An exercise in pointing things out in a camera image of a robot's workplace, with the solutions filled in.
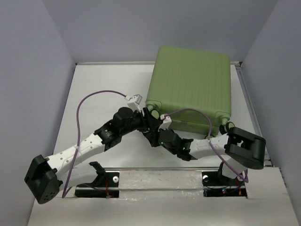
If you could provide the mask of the green hard-shell suitcase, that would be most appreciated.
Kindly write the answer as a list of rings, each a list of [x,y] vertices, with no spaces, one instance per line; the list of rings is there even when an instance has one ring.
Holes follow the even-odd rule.
[[[230,56],[161,46],[145,106],[169,114],[171,129],[217,136],[231,118]]]

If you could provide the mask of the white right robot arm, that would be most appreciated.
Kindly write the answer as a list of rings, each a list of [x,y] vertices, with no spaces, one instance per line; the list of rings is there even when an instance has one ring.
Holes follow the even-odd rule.
[[[171,129],[144,132],[143,135],[152,147],[162,146],[184,161],[218,156],[221,163],[216,178],[223,185],[235,179],[247,183],[248,169],[264,168],[266,140],[237,127],[221,136],[202,140],[181,138]]]

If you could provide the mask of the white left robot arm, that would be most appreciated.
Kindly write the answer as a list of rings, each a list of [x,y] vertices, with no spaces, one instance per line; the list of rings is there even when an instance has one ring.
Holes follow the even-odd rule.
[[[24,181],[38,204],[45,204],[58,193],[66,193],[79,184],[99,186],[106,174],[103,167],[96,161],[82,168],[79,165],[118,145],[123,136],[136,130],[143,133],[152,146],[157,146],[164,119],[164,116],[154,116],[146,107],[141,111],[122,107],[87,138],[79,138],[76,145],[48,157],[34,157]]]

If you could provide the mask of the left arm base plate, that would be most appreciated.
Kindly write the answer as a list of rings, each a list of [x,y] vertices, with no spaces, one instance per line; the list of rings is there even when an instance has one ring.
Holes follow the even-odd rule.
[[[119,171],[107,171],[103,178],[75,188],[77,198],[119,198]]]

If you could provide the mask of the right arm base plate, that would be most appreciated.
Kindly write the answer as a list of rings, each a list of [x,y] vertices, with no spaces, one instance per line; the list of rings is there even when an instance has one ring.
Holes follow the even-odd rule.
[[[202,185],[205,197],[247,197],[243,181],[219,178],[217,171],[203,171]]]

